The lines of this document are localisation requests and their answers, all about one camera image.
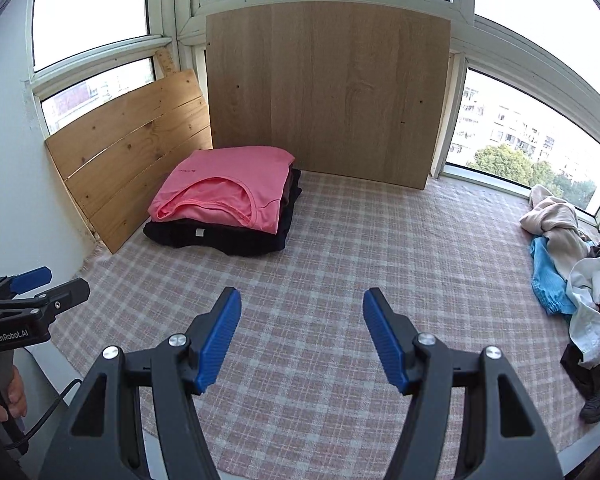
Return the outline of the pink t-shirt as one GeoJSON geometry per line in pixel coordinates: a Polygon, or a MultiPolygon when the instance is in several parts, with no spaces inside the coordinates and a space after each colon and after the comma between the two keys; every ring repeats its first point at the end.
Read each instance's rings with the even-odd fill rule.
{"type": "Polygon", "coordinates": [[[163,182],[148,207],[149,217],[275,234],[293,164],[294,155],[272,146],[193,152],[163,182]]]}

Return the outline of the pine plank panel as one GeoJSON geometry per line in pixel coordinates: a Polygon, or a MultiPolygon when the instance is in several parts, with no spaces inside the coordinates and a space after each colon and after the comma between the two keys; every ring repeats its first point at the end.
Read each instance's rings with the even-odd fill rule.
{"type": "Polygon", "coordinates": [[[165,48],[157,61],[162,78],[96,107],[45,141],[76,208],[113,254],[146,221],[175,166],[212,148],[197,76],[177,70],[165,48]]]}

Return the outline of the blue ribbed garment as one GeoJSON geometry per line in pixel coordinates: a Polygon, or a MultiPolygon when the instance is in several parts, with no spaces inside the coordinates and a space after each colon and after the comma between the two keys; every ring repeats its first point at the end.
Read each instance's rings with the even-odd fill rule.
{"type": "Polygon", "coordinates": [[[547,315],[571,318],[576,313],[576,307],[566,294],[566,281],[556,271],[554,261],[550,258],[547,239],[533,237],[529,252],[533,263],[531,288],[540,306],[547,315]]]}

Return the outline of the white shirt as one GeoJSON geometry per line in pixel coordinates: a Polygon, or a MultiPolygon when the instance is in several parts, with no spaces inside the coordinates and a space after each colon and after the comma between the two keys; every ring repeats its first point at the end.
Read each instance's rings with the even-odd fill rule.
{"type": "Polygon", "coordinates": [[[576,307],[569,323],[571,342],[580,350],[579,365],[600,365],[600,257],[584,258],[572,268],[567,296],[576,307]]]}

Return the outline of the dark brown folded garment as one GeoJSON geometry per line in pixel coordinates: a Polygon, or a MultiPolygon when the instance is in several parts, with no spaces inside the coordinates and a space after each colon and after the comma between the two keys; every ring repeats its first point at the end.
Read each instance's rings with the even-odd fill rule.
{"type": "Polygon", "coordinates": [[[302,193],[300,178],[299,169],[289,170],[275,234],[237,226],[205,224],[193,219],[148,221],[143,226],[143,233],[154,243],[176,249],[192,246],[210,247],[227,256],[248,258],[280,252],[286,247],[286,239],[294,218],[294,204],[302,193]]]}

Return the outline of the beige knit sweater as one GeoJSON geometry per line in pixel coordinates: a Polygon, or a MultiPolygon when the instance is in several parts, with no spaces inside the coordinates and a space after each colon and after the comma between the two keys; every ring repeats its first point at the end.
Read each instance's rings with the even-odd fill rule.
{"type": "Polygon", "coordinates": [[[542,236],[557,273],[567,281],[572,268],[588,255],[576,208],[542,184],[532,186],[529,207],[519,220],[528,233],[542,236]]]}

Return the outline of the large light wooden board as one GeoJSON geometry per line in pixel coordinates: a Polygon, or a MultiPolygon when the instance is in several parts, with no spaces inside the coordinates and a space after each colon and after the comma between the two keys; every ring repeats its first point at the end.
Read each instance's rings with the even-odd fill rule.
{"type": "Polygon", "coordinates": [[[215,146],[272,145],[305,170],[425,187],[448,20],[368,3],[275,3],[210,15],[206,39],[215,146]]]}

